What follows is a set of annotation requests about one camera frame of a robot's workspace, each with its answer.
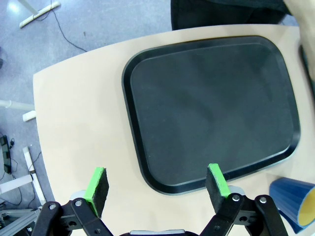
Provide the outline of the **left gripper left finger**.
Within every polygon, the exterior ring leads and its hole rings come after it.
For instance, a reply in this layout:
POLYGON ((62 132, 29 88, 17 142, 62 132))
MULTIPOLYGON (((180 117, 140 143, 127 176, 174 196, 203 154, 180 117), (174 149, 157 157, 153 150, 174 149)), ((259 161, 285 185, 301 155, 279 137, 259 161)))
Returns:
POLYGON ((33 236, 69 236, 82 229, 87 236, 110 236, 110 230, 101 220, 109 191, 106 169, 97 167, 84 197, 75 198, 65 205, 46 202, 39 214, 33 236))

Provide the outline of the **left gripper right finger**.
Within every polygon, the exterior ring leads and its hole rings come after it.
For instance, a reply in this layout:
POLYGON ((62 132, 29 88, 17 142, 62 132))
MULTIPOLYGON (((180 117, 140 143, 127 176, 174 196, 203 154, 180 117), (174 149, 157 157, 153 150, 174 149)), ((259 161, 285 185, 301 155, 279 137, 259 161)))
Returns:
POLYGON ((217 163, 208 165, 205 186, 216 214, 202 236, 227 236, 234 225, 244 226, 251 236, 288 235, 273 199, 259 195, 251 200, 231 192, 217 163))

